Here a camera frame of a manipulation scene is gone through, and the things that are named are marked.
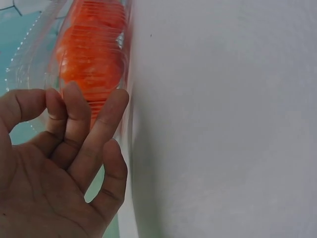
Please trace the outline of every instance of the white surface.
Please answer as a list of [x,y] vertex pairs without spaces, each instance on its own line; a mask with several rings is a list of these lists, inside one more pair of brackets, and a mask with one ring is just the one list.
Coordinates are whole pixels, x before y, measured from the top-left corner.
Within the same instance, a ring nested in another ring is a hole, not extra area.
[[134,3],[140,238],[316,238],[317,1]]
[[13,0],[1,0],[0,1],[0,10],[13,6]]
[[14,5],[22,15],[43,11],[51,0],[14,0]]

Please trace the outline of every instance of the hand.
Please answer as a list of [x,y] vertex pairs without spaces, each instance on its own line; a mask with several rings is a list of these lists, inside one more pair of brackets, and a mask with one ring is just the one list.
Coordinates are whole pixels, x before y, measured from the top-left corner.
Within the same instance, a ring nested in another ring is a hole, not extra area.
[[[90,107],[69,83],[16,90],[0,98],[0,237],[99,238],[124,200],[127,167],[112,137],[129,97],[114,91],[90,130]],[[20,122],[49,112],[46,131],[13,146]],[[105,180],[90,203],[84,194],[100,169]]]

